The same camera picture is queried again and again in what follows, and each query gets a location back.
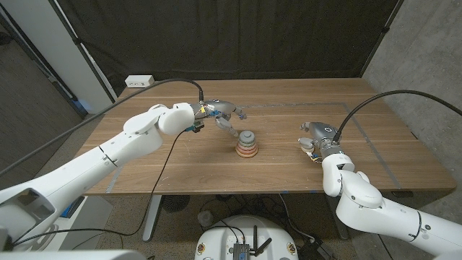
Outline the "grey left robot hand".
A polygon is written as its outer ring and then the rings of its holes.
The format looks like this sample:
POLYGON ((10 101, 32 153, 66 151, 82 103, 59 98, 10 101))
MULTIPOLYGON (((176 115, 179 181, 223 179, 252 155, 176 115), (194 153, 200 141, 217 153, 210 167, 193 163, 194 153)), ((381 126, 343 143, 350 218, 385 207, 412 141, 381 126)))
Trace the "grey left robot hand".
POLYGON ((238 137, 239 134, 230 123, 232 113, 235 113, 240 120, 247 118, 242 108, 223 100, 206 100, 204 102, 191 104, 194 112, 193 125, 187 131, 199 132, 204 127, 205 118, 213 118, 215 124, 228 134, 238 137))

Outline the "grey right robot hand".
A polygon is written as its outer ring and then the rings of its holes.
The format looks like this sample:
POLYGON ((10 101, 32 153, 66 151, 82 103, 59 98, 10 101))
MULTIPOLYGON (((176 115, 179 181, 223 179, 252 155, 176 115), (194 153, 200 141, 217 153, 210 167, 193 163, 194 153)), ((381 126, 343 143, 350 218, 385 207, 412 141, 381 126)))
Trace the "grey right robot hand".
POLYGON ((311 138, 301 137, 298 139, 302 151, 318 151, 322 158, 343 153, 340 145, 334 142, 334 137, 337 134, 335 127, 321 122, 305 122, 300 126, 300 129, 311 134, 311 138))

